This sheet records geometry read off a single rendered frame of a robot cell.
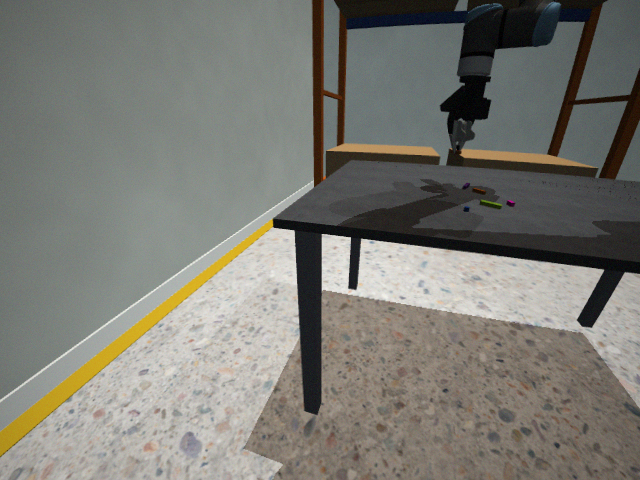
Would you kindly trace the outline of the lime green rod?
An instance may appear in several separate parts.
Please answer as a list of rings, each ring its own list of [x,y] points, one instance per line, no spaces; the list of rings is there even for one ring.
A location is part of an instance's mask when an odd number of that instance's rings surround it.
[[[488,202],[488,201],[484,201],[484,200],[480,201],[480,205],[484,205],[484,206],[488,206],[488,207],[492,207],[492,208],[496,208],[496,209],[501,209],[501,207],[502,207],[501,204]]]

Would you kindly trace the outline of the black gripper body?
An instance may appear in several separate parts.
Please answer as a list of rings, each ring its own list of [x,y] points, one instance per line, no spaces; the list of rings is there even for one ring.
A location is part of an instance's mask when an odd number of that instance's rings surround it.
[[[490,80],[490,76],[467,75],[460,77],[459,82],[465,83],[465,93],[458,99],[455,99],[451,108],[451,110],[454,110],[454,114],[458,120],[460,118],[463,120],[482,120],[488,118],[491,100],[482,97],[484,96],[486,82],[490,82]]]

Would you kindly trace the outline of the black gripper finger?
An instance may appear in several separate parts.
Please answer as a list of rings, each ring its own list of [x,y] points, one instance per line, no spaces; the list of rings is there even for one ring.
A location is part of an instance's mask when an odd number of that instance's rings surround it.
[[[467,119],[463,122],[463,130],[466,132],[466,137],[464,140],[458,141],[457,151],[461,151],[465,142],[469,140],[473,140],[475,137],[475,133],[472,131],[471,127],[474,124],[475,119]]]
[[[464,140],[466,137],[466,132],[462,129],[463,121],[462,120],[458,121],[457,117],[454,114],[454,110],[449,110],[447,127],[448,127],[448,134],[450,137],[452,150],[453,150],[453,153],[456,154],[456,149],[457,149],[456,142]]]

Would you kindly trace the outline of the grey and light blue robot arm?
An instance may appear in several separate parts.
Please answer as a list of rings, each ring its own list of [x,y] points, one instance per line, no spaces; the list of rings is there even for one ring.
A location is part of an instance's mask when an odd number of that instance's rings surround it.
[[[557,1],[519,0],[518,8],[503,10],[500,4],[486,4],[471,10],[463,28],[457,76],[489,76],[495,49],[548,45],[561,11]],[[455,99],[465,93],[464,86],[440,105],[442,112],[451,110]]]

